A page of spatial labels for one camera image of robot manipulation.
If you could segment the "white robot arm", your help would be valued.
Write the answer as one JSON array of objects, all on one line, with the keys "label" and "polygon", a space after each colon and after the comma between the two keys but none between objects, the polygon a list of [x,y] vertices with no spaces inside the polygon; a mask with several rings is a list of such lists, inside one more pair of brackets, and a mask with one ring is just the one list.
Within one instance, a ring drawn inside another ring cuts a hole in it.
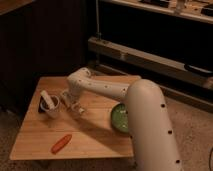
[{"label": "white robot arm", "polygon": [[142,78],[132,83],[96,80],[83,67],[67,77],[67,84],[64,92],[70,106],[84,90],[125,105],[137,171],[184,171],[165,98],[156,83]]}]

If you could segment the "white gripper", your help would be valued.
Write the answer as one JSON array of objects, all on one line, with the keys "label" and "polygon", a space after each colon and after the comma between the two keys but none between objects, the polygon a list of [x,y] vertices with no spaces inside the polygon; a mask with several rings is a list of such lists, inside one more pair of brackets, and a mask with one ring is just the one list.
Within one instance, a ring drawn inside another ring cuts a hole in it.
[{"label": "white gripper", "polygon": [[71,115],[83,114],[85,112],[85,109],[83,107],[81,107],[80,105],[77,105],[79,97],[72,95],[67,89],[63,90],[60,93],[60,98],[63,104],[67,108],[70,108]]}]

